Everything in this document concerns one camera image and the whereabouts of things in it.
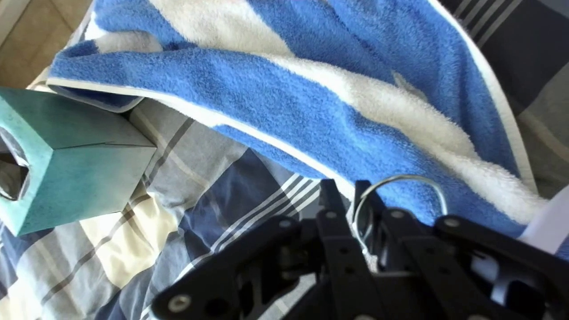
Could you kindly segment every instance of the tissue box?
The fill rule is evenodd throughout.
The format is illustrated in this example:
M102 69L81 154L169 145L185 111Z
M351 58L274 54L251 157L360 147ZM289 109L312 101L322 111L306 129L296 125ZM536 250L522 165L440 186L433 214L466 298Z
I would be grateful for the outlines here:
M153 152L121 115L0 88L0 218L25 234L121 211Z

